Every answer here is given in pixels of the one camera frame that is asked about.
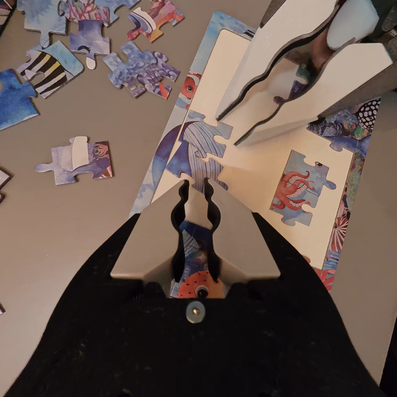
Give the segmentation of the cream jigsaw puzzle tray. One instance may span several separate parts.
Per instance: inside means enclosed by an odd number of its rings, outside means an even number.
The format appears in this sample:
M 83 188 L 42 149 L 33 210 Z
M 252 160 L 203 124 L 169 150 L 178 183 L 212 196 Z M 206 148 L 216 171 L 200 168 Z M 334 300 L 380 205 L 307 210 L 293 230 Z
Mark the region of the cream jigsaw puzzle tray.
M 248 35 L 254 33 L 255 29 L 239 20 L 219 11 L 214 12 L 129 217 L 142 212 L 181 177 L 193 179 L 185 173 L 177 177 L 165 169 L 183 142 L 179 138 L 187 114 L 196 111 L 205 115 L 203 121 L 207 124 L 215 122 L 215 100 L 221 97 L 216 88 L 226 88 L 248 46 Z M 233 140 L 247 127 L 241 112 L 237 113 L 226 117 L 223 122 L 233 127 L 230 138 L 214 137 L 216 142 L 226 145 L 223 157 L 207 154 L 200 159 L 208 162 L 212 158 L 223 166 L 218 180 L 228 186 L 228 192 L 251 211 L 258 212 L 291 242 L 330 291 L 365 158 L 345 148 L 340 152 L 333 150 L 329 140 L 309 131 L 308 126 L 301 126 L 255 146 L 237 148 Z M 299 222 L 295 226 L 286 225 L 281 221 L 281 214 L 270 210 L 292 150 L 305 155 L 307 164 L 314 166 L 318 162 L 329 167 L 327 179 L 336 184 L 335 190 L 323 187 L 315 208 L 303 206 L 305 211 L 312 213 L 310 226 Z M 198 210 L 198 205 L 204 204 L 204 193 L 196 189 L 192 191 L 188 204 L 194 208 L 186 209 L 187 221 L 209 229 L 209 221 L 204 220 Z

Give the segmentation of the octopus puzzle piece with eye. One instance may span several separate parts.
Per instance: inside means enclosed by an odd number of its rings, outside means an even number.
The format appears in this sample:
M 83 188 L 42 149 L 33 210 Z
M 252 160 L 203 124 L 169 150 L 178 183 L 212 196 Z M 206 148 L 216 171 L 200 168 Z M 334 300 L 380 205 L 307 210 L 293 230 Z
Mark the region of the octopus puzzle piece with eye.
M 303 198 L 304 193 L 320 196 L 323 187 L 336 189 L 336 184 L 327 179 L 329 167 L 315 162 L 312 166 L 305 162 L 305 155 L 292 150 L 285 165 L 281 181 L 284 182 L 284 195 L 290 200 Z

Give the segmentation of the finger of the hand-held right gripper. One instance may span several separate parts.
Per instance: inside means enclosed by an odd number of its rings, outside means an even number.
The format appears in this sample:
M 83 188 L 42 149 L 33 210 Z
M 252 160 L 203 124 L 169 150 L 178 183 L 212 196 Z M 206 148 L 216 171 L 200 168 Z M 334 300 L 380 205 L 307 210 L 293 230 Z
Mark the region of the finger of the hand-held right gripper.
M 256 123 L 234 145 L 252 145 L 315 121 L 392 64 L 392 55 L 383 43 L 346 43 L 324 64 L 311 85 Z
M 265 80 L 287 52 L 323 32 L 339 8 L 334 0 L 286 0 L 278 9 L 276 5 L 271 1 L 248 45 L 218 106 L 217 121 L 241 103 L 255 84 Z

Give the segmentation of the assembled sea urchin puzzle section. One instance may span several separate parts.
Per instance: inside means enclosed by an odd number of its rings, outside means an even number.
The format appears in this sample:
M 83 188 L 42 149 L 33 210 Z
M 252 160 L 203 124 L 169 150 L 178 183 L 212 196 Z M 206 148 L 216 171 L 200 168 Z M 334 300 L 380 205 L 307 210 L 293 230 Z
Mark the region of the assembled sea urchin puzzle section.
M 314 80 L 315 69 L 311 61 L 299 64 L 288 99 L 295 98 Z M 343 148 L 365 158 L 368 151 L 381 97 L 350 106 L 338 113 L 310 122 L 307 129 L 331 142 L 335 151 Z

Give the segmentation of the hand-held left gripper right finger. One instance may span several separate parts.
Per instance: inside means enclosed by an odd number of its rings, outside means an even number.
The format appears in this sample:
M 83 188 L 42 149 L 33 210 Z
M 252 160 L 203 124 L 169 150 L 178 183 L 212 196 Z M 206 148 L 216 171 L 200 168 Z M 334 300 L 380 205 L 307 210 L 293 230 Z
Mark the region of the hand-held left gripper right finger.
M 214 180 L 204 180 L 212 224 L 207 258 L 214 281 L 226 285 L 252 280 L 277 279 L 280 270 L 251 210 Z

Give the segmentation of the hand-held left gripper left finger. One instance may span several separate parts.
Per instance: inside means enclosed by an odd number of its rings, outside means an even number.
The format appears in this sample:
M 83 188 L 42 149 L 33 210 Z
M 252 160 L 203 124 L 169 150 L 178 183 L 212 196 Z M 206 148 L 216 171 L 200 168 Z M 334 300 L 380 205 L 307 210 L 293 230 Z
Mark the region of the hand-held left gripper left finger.
M 179 225 L 185 219 L 189 181 L 181 180 L 139 214 L 110 273 L 114 279 L 158 283 L 170 289 L 175 266 L 184 269 L 184 246 Z

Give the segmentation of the scattered loose puzzle pieces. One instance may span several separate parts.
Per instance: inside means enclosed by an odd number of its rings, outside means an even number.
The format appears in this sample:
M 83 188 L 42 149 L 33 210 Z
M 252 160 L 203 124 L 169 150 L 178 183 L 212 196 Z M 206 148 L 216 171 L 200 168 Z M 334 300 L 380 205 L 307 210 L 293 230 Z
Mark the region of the scattered loose puzzle pieces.
M 167 99 L 171 87 L 163 78 L 176 81 L 179 70 L 167 64 L 167 57 L 156 51 L 141 51 L 128 42 L 122 62 L 110 52 L 110 40 L 102 34 L 104 26 L 117 19 L 115 11 L 131 8 L 138 1 L 16 1 L 25 16 L 24 27 L 40 32 L 40 44 L 28 50 L 28 61 L 17 68 L 27 82 L 22 83 L 12 69 L 1 71 L 1 130 L 39 115 L 31 99 L 47 98 L 83 72 L 73 55 L 86 55 L 86 66 L 95 69 L 97 55 L 112 70 L 109 79 L 116 87 L 126 86 L 134 97 L 152 92 Z

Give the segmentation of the pale striped whale puzzle piece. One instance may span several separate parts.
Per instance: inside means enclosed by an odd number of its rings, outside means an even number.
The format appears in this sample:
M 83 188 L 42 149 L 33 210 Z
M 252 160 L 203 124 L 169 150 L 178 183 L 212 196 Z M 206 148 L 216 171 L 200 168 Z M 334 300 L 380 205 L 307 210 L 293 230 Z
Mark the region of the pale striped whale puzzle piece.
M 233 127 L 223 122 L 212 126 L 204 122 L 204 118 L 205 115 L 199 112 L 189 111 L 179 141 L 186 141 L 194 146 L 193 154 L 199 158 L 205 158 L 207 154 L 222 158 L 226 145 L 216 142 L 214 137 L 221 136 L 228 140 Z

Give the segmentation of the octopus puzzle piece pair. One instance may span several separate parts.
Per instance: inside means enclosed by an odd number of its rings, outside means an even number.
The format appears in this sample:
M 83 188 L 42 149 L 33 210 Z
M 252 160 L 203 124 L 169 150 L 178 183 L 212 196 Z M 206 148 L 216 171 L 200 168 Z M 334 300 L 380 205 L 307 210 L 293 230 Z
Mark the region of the octopus puzzle piece pair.
M 270 210 L 281 214 L 281 221 L 289 226 L 299 222 L 310 226 L 312 213 L 305 211 L 303 206 L 315 208 L 319 196 L 315 194 L 314 182 L 303 176 L 291 176 L 283 179 L 277 185 Z

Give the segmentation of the dark cornered whale puzzle piece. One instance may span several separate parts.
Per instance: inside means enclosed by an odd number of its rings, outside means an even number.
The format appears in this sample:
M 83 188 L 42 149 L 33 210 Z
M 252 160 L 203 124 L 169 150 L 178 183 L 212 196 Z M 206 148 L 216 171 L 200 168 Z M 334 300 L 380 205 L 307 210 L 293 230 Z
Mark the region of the dark cornered whale puzzle piece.
M 225 190 L 228 190 L 228 186 L 218 180 L 223 166 L 212 158 L 208 162 L 201 160 L 195 155 L 195 149 L 195 146 L 183 141 L 165 169 L 177 177 L 180 177 L 181 173 L 191 176 L 195 181 L 192 187 L 201 193 L 204 193 L 205 178 L 213 179 Z

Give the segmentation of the white banded purple puzzle piece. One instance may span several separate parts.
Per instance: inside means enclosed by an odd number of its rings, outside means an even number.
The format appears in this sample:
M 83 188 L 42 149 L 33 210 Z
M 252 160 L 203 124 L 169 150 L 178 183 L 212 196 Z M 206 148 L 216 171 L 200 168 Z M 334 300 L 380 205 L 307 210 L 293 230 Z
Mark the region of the white banded purple puzzle piece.
M 86 136 L 70 139 L 70 145 L 51 148 L 52 163 L 35 166 L 36 172 L 54 172 L 56 185 L 76 182 L 76 176 L 91 173 L 93 179 L 112 177 L 108 142 L 88 142 Z

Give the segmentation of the person's right hand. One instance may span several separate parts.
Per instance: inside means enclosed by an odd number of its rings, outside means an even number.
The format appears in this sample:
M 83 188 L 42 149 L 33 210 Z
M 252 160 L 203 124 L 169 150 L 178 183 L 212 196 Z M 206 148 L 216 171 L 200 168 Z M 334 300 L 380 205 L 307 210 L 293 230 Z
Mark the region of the person's right hand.
M 311 42 L 311 62 L 317 72 L 334 53 L 327 45 L 328 30 L 326 28 Z

